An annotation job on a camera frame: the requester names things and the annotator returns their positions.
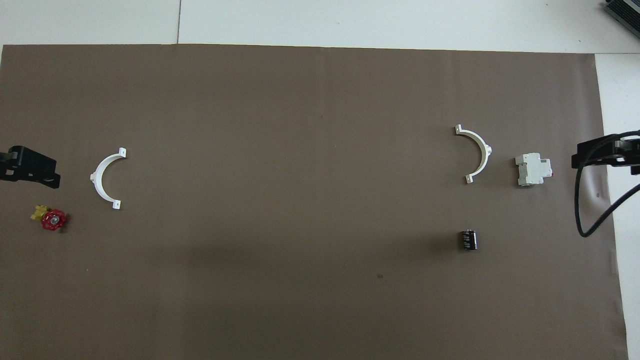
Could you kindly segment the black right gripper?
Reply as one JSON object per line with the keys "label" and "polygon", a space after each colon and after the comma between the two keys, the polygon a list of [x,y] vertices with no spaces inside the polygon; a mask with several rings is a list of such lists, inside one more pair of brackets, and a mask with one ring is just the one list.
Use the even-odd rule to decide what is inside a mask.
{"label": "black right gripper", "polygon": [[629,167],[630,174],[640,175],[640,139],[617,140],[617,135],[597,137],[576,145],[576,153],[571,156],[571,168],[580,166]]}

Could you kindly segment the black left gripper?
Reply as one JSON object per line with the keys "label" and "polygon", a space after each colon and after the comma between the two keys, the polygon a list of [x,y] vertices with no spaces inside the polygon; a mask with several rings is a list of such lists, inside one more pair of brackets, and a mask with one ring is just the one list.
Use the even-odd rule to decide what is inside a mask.
{"label": "black left gripper", "polygon": [[15,145],[0,153],[0,178],[7,182],[34,182],[51,189],[60,187],[57,160],[26,146]]}

